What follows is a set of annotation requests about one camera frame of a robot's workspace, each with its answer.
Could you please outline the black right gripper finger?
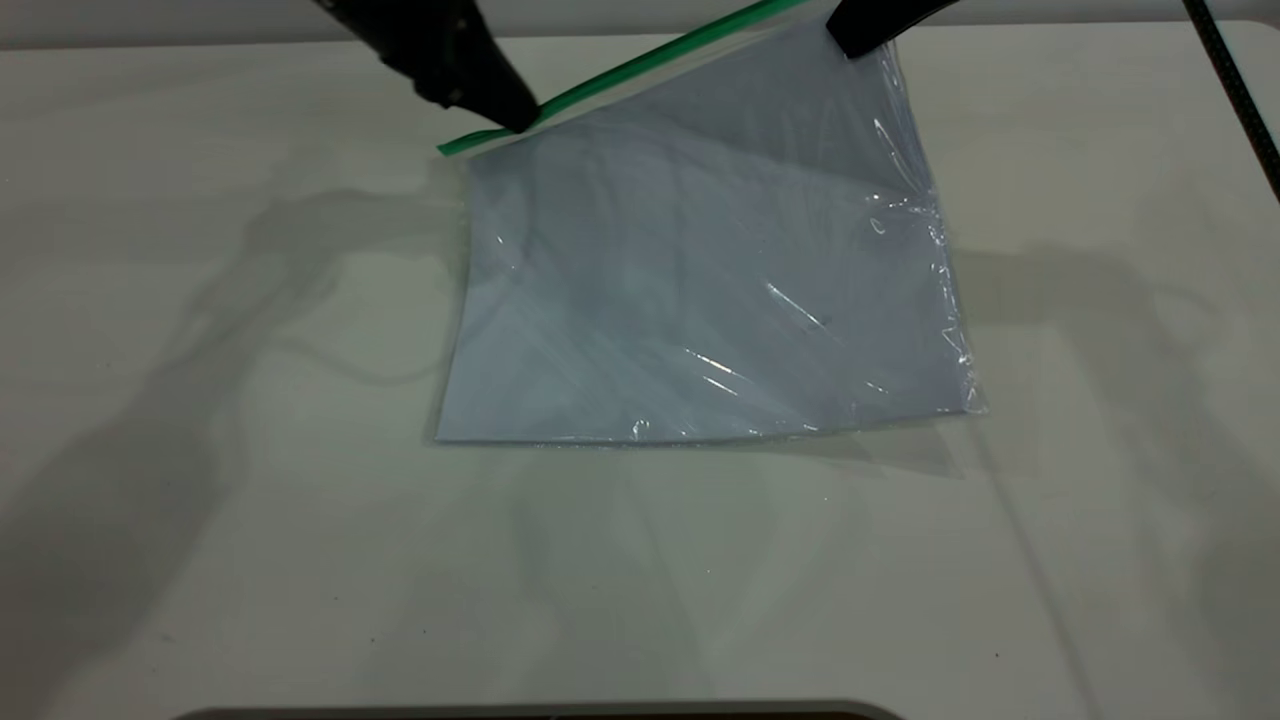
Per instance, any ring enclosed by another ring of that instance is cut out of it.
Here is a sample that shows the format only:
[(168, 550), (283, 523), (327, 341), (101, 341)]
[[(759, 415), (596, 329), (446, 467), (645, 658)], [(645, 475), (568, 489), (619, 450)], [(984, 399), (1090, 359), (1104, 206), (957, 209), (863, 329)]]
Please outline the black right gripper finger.
[(844, 0), (828, 18), (828, 35), (849, 59), (892, 42), (956, 0)]

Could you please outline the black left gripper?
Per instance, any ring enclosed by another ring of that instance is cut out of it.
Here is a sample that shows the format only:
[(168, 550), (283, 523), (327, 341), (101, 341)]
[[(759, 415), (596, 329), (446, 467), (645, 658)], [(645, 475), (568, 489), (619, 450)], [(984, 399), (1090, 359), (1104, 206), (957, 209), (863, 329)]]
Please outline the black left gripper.
[(406, 77), (416, 95), (461, 108), (516, 135), (541, 109), (494, 41), (475, 1), (316, 1)]

